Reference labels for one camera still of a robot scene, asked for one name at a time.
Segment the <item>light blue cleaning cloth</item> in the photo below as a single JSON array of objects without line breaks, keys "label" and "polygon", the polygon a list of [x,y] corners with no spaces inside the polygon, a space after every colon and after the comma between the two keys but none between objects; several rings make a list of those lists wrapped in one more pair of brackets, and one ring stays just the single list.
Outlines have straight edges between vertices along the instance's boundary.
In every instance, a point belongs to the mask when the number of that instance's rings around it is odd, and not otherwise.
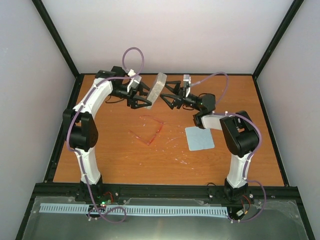
[{"label": "light blue cleaning cloth", "polygon": [[191,152],[215,148],[215,143],[210,129],[201,129],[196,126],[186,127],[185,135],[188,149]]}]

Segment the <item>grey glasses case green lining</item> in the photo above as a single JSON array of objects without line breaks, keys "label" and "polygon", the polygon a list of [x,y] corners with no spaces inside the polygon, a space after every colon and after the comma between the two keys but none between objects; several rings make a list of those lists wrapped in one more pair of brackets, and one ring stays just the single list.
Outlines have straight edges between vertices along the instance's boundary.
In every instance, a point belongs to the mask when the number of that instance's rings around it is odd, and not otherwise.
[{"label": "grey glasses case green lining", "polygon": [[163,88],[165,87],[167,81],[167,75],[159,72],[155,78],[155,81],[153,82],[153,86],[151,87],[148,95],[147,100],[151,102],[150,106],[146,106],[145,108],[150,110],[158,97],[160,96]]}]

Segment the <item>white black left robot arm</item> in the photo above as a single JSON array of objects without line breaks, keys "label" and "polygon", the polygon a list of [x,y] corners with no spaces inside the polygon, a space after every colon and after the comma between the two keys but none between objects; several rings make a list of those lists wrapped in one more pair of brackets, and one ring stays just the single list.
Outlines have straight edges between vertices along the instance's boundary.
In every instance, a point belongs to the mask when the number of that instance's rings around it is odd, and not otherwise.
[{"label": "white black left robot arm", "polygon": [[99,201],[104,195],[104,188],[97,184],[101,173],[95,155],[99,138],[95,117],[99,108],[108,96],[126,100],[131,109],[149,107],[152,102],[146,99],[146,96],[150,90],[142,82],[141,76],[133,70],[126,72],[120,66],[113,66],[110,71],[99,70],[83,99],[63,112],[62,125],[66,146],[77,157],[80,180],[90,185],[86,195],[92,201]]}]

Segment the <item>pink transparent sunglasses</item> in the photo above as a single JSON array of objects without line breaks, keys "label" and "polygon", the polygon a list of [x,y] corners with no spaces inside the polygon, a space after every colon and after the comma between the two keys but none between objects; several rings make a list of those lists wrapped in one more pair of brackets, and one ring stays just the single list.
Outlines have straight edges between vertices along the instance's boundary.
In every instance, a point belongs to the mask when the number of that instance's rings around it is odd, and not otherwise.
[{"label": "pink transparent sunglasses", "polygon": [[162,131],[165,121],[149,114],[138,117],[138,123],[128,132],[135,140],[146,146],[150,146]]}]

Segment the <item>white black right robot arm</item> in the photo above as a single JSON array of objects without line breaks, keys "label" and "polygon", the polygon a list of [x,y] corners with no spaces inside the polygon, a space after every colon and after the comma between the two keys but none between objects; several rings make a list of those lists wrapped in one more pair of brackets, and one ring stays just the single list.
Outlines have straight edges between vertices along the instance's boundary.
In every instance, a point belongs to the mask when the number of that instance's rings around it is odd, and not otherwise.
[{"label": "white black right robot arm", "polygon": [[193,115],[197,128],[222,131],[227,149],[231,153],[223,196],[230,203],[238,201],[248,188],[250,162],[255,150],[261,145],[260,131],[244,110],[236,113],[214,113],[216,96],[212,93],[190,93],[189,81],[167,81],[164,86],[170,93],[162,93],[160,98],[170,109],[186,106],[197,110],[198,113]]}]

